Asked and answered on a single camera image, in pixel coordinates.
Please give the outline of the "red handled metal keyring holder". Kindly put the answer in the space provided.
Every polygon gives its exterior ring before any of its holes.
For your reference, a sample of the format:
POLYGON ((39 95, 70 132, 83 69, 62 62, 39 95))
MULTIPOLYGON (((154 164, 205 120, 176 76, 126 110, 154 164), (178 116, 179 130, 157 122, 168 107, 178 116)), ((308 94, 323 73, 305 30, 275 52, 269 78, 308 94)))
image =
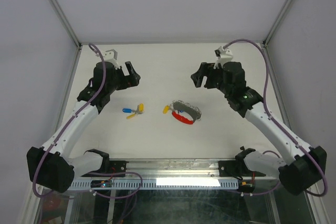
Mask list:
POLYGON ((199 108, 182 100, 173 101, 171 107, 174 110, 172 111, 172 116, 181 123, 193 125, 201 119, 202 113, 199 108))

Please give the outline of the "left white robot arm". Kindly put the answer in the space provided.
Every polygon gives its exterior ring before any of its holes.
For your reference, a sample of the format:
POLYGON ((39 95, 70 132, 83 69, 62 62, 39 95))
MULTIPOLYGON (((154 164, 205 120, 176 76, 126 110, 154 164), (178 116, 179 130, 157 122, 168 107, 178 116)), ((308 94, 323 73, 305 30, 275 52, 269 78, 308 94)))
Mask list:
POLYGON ((128 75, 111 62, 99 62, 93 70, 89 84, 79 93, 75 107, 55 134, 40 148, 27 152, 30 181, 58 193, 64 193, 75 178, 95 172, 104 176, 112 171, 109 154, 90 149, 76 158, 70 154, 86 127, 110 102, 113 92, 136 87, 140 75, 131 62, 125 62, 128 75))

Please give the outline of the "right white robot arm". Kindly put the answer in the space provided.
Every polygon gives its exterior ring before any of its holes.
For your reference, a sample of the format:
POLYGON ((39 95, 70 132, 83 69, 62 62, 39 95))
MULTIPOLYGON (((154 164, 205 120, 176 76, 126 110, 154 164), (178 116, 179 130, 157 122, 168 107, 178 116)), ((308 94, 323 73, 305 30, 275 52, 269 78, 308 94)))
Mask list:
POLYGON ((277 121, 267 109, 265 99, 247 86, 241 63, 227 62, 221 66, 203 62, 191 79, 197 88, 204 82, 205 88, 222 92, 229 106, 259 129, 281 155, 275 158, 251 148, 242 151, 236 155, 238 174, 257 171, 277 178, 295 196, 320 180, 326 181, 326 151, 321 146, 312 147, 277 121))

